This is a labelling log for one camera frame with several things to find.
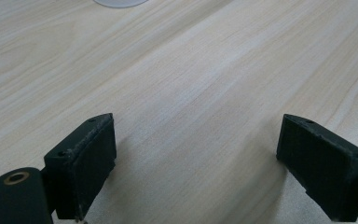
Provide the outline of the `white round plate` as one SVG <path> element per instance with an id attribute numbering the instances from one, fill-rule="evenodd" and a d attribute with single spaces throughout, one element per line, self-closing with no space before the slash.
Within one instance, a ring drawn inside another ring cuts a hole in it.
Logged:
<path id="1" fill-rule="evenodd" d="M 93 0 L 93 1 L 105 7 L 125 8 L 125 7 L 135 7 L 141 5 L 147 0 Z"/>

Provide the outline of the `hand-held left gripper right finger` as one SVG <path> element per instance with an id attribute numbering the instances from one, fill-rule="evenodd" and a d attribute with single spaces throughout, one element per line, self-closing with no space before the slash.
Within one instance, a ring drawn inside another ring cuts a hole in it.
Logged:
<path id="1" fill-rule="evenodd" d="M 358 218 L 358 147 L 322 125 L 282 117 L 277 160 L 335 222 Z"/>

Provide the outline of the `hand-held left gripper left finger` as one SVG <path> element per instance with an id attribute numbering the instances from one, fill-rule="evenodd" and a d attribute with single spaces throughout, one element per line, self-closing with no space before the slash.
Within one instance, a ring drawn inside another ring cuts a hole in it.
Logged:
<path id="1" fill-rule="evenodd" d="M 59 219 L 85 218 L 116 157 L 110 113 L 87 119 L 45 155 L 45 174 Z"/>

